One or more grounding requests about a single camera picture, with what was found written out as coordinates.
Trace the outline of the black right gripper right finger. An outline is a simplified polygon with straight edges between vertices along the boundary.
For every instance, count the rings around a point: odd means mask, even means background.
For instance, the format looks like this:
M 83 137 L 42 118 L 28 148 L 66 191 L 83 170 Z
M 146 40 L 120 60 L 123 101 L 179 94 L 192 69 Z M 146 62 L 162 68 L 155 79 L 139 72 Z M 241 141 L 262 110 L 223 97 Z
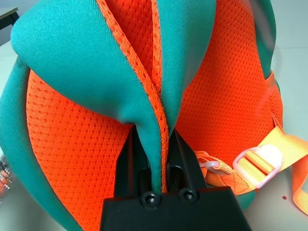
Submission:
M 175 193 L 183 188 L 206 189 L 207 183 L 195 152 L 184 138 L 173 130 L 167 155 L 167 190 L 169 193 Z

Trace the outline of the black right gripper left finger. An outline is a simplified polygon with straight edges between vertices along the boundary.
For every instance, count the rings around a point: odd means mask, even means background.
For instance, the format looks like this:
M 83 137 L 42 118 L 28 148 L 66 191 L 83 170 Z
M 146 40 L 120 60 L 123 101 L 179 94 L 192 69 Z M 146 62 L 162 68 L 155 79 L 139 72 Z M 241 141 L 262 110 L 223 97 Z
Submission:
M 154 199 L 151 167 L 135 126 L 129 130 L 116 162 L 115 197 Z

